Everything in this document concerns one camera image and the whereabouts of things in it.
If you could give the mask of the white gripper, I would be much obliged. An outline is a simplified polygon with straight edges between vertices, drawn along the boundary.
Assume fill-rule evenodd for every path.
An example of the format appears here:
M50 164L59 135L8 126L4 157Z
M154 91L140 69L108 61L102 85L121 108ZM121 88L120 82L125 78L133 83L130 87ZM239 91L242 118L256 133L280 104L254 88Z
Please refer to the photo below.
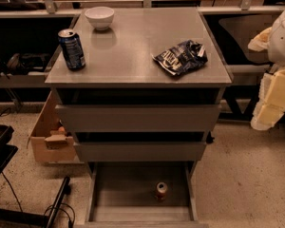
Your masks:
M269 103L263 100L270 88ZM265 73L260 82L258 97L251 120L251 127L255 130L265 131L275 126L281 119L285 109L285 68L274 75Z

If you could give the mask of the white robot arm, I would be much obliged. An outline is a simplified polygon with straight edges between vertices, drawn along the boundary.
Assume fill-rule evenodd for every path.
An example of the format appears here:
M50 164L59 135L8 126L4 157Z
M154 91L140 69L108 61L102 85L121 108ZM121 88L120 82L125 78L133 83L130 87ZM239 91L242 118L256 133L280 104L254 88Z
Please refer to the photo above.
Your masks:
M268 130L285 113L285 10L274 21L250 41L248 49L268 52L273 67L265 73L260 83L259 100L253 112L251 127Z

